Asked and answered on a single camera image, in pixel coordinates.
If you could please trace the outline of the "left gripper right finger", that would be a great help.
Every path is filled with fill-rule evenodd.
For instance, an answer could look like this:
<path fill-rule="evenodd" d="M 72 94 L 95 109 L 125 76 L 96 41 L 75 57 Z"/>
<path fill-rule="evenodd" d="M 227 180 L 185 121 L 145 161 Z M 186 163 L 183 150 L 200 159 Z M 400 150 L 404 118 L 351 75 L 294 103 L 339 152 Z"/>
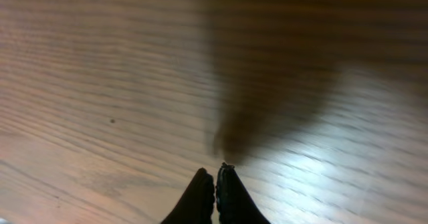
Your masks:
<path fill-rule="evenodd" d="M 225 162 L 217 174 L 216 204 L 220 224 L 270 224 L 253 202 L 235 167 Z"/>

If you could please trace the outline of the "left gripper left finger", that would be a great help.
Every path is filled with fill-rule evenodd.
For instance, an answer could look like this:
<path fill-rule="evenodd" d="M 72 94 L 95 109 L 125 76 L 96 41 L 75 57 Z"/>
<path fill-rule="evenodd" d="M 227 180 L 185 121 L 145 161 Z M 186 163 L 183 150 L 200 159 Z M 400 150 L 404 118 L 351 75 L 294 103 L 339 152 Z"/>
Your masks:
<path fill-rule="evenodd" d="M 161 224 L 212 224 L 214 194 L 213 177 L 200 168 Z"/>

